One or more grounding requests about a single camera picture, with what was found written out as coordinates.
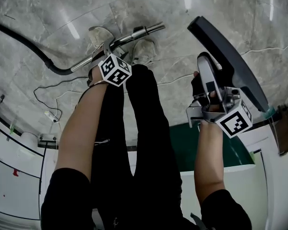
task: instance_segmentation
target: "person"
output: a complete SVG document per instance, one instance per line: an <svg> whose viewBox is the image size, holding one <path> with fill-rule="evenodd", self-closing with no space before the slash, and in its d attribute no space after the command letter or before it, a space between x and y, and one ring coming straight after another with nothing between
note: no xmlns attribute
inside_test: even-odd
<svg viewBox="0 0 288 230"><path fill-rule="evenodd" d="M97 31L93 38L104 37ZM93 87L81 97L60 139L56 169L41 208L43 230L92 230L93 208L105 230L199 229L180 208L182 180L168 120L153 72L144 65L154 55L154 43L140 40L126 81L138 127L134 176L125 141L123 87L94 85L102 80L95 67ZM202 221L207 229L249 230L248 215L224 186L222 139L217 125L201 123L194 180Z"/></svg>

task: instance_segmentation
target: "bracelet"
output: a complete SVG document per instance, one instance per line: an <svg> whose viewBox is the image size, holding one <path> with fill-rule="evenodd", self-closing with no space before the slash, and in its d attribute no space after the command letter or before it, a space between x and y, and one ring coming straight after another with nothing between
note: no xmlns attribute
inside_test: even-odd
<svg viewBox="0 0 288 230"><path fill-rule="evenodd" d="M104 81L104 80L101 80L101 81L98 81L98 82L92 84L91 86L89 86L88 89L87 89L86 91L84 91L83 94L81 95L78 103L81 101L82 97L84 96L84 94L85 94L88 90L90 90L91 88L93 88L93 87L96 86L96 85L105 84L105 83L108 83L108 82L106 82L106 81Z"/></svg>

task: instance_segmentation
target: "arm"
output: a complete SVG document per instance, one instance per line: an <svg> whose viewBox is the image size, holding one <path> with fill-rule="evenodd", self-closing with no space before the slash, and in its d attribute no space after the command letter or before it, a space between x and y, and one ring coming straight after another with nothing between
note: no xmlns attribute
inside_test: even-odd
<svg viewBox="0 0 288 230"><path fill-rule="evenodd" d="M92 74L93 83L102 80L98 67L93 69ZM91 179L93 148L107 85L92 87L77 105L61 136L56 170L75 169Z"/></svg>
<svg viewBox="0 0 288 230"><path fill-rule="evenodd" d="M194 168L200 204L213 192L225 189L223 177L223 132L216 124L202 121Z"/></svg>

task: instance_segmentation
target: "white sneaker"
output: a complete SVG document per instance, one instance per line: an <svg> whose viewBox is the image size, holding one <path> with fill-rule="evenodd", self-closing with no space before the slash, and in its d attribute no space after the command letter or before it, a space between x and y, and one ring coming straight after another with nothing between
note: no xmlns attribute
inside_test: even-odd
<svg viewBox="0 0 288 230"><path fill-rule="evenodd" d="M113 37L113 34L109 30L100 26L94 26L88 29L88 35L95 48L99 47L107 39Z"/></svg>
<svg viewBox="0 0 288 230"><path fill-rule="evenodd" d="M141 64L151 65L156 56L155 43L149 39L139 40L133 48L133 58L131 65Z"/></svg>

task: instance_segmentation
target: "wire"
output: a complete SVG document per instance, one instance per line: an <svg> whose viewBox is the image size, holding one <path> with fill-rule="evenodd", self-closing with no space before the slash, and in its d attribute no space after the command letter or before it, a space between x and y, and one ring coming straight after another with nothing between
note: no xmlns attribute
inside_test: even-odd
<svg viewBox="0 0 288 230"><path fill-rule="evenodd" d="M61 97L63 97L66 93L78 93L78 94L81 94L82 92L68 90L68 91L66 91L64 94L62 94L62 95L58 96L57 98L55 98L55 100L56 100L56 105L57 105L56 114L54 115L55 117L57 117L57 114L58 114L58 108L59 108L58 99L61 98Z"/></svg>
<svg viewBox="0 0 288 230"><path fill-rule="evenodd" d="M29 132L29 131L25 131L25 132L23 132L23 133L29 133L29 134L31 134L31 135L34 135L36 138L38 138L38 136L37 136L36 134L33 134L32 132Z"/></svg>
<svg viewBox="0 0 288 230"><path fill-rule="evenodd" d="M269 49L279 49L279 50L283 50L284 51L287 48L288 48L288 46L285 47L285 48L278 48L278 47L271 48L271 47L268 47L268 48L264 48L264 49L254 49L254 50L249 50L249 51L243 53L241 56L244 56L244 55L246 55L246 54L248 54L250 52L262 52L262 51L266 51L266 50L269 50Z"/></svg>
<svg viewBox="0 0 288 230"><path fill-rule="evenodd" d="M61 112L61 115L60 117L58 118L58 121L61 119L62 115L63 115L63 111L59 108L54 108L54 107L50 107L48 106L47 104L45 104L44 102L42 102L41 100L38 99L38 97L36 96L35 92L38 90L38 89L48 89L48 88L51 88L51 87L57 87L59 86L60 84L64 83L64 82L72 82L76 79L87 79L87 77L77 77L77 78L74 78L74 79L71 79L71 80L63 80L61 82L59 82L58 84L55 84L55 85L50 85L50 86L47 86L47 87L43 87L43 86L39 86L38 88L36 88L34 91L33 91L33 94L35 96L35 98L37 99L37 101L39 101L40 103L44 104L46 107L48 107L49 109L52 109L52 110L57 110L57 111L60 111Z"/></svg>

